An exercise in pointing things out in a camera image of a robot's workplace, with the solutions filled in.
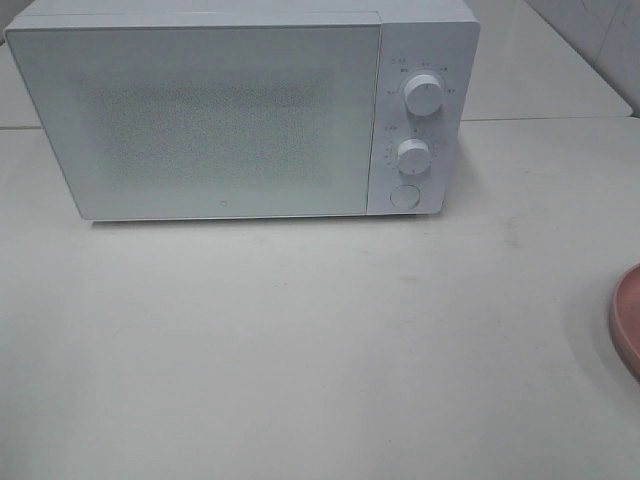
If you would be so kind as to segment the round white door button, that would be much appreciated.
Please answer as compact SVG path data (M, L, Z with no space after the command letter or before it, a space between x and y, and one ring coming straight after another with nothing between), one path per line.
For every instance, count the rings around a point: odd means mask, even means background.
M414 209L420 202L421 193L417 186L400 185L390 194L390 202L394 207L404 210Z

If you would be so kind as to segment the white timer knob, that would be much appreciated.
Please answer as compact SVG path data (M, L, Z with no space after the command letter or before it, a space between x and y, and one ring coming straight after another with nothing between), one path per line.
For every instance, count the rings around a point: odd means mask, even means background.
M407 139L397 148L397 168L404 175L420 175L430 168L431 162L431 148L425 141Z

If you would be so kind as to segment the white microwave door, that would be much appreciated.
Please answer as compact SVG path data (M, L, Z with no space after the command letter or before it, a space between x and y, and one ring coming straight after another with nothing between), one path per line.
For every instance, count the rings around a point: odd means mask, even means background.
M80 215L361 214L376 26L13 30Z

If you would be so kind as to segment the pink round plate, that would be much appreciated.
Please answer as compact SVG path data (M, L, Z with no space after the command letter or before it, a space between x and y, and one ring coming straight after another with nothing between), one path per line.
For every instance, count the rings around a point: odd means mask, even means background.
M616 284L609 314L612 344L629 373L639 381L639 265Z

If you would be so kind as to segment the upper white power knob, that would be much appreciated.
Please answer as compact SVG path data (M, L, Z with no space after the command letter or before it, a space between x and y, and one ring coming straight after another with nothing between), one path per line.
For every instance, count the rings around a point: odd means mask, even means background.
M411 77L403 88L406 109L415 116L428 117L443 104L443 85L431 73L420 73Z

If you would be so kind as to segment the white microwave oven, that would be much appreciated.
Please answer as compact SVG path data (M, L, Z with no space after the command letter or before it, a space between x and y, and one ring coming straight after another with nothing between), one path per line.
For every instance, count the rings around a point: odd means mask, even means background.
M376 26L380 30L365 211L200 219L439 212L457 156L458 131L480 34L479 22L462 1L36 1L9 23L4 36L16 64L8 41L13 30L329 26ZM443 85L443 104L428 117L412 115L404 103L406 82L420 73L437 76ZM407 139L425 141L431 148L431 166L420 175L404 175L397 168L397 148ZM391 192L405 184L417 186L421 193L412 210L398 209L390 202Z

